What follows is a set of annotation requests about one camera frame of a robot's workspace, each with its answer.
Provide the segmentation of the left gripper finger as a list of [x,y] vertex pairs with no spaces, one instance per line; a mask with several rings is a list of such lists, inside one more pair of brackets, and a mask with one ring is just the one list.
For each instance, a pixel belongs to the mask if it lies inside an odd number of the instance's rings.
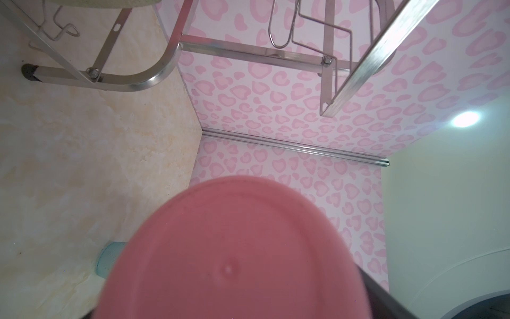
[[385,289],[372,279],[361,267],[358,270],[363,279],[369,299],[372,318],[375,319],[417,319]]

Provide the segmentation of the pink plastic cup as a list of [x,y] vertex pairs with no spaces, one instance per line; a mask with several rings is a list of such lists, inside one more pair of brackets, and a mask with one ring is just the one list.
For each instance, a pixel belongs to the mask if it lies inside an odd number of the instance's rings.
[[370,318],[332,223],[265,178],[200,183],[154,212],[108,275],[94,318]]

